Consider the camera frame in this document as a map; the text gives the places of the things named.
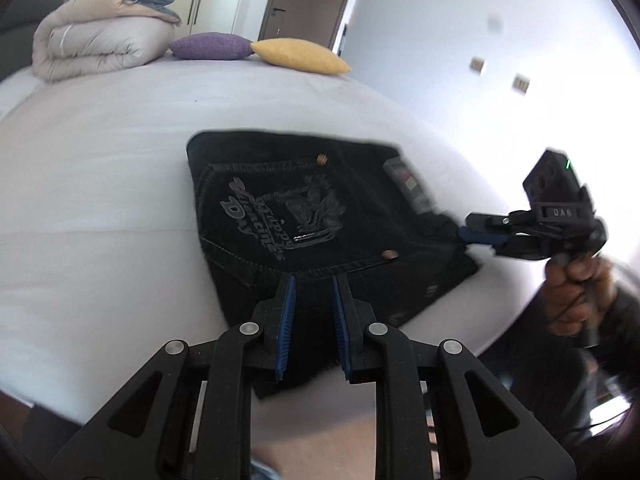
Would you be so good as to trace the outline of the person's right hand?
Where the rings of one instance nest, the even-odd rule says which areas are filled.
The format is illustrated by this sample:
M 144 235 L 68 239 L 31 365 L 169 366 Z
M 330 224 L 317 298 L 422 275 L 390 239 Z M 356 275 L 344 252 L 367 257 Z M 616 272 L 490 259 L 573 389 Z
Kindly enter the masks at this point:
M 592 255 L 569 263 L 550 259 L 541 286 L 548 331 L 576 336 L 582 326 L 598 327 L 618 296 L 612 262 Z

